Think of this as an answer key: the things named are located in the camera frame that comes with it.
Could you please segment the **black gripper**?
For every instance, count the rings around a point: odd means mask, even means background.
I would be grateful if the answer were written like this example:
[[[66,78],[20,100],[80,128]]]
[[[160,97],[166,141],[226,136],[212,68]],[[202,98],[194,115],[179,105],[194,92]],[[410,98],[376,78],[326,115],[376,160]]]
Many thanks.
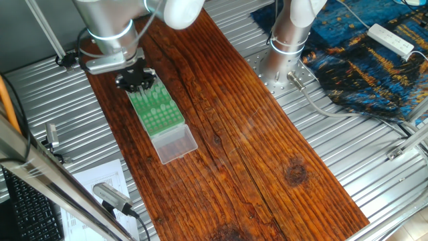
[[[148,90],[156,80],[156,72],[152,68],[145,68],[146,60],[139,58],[137,61],[125,68],[122,75],[119,74],[115,78],[116,87],[127,92],[136,92],[138,83],[141,83],[143,90]]]

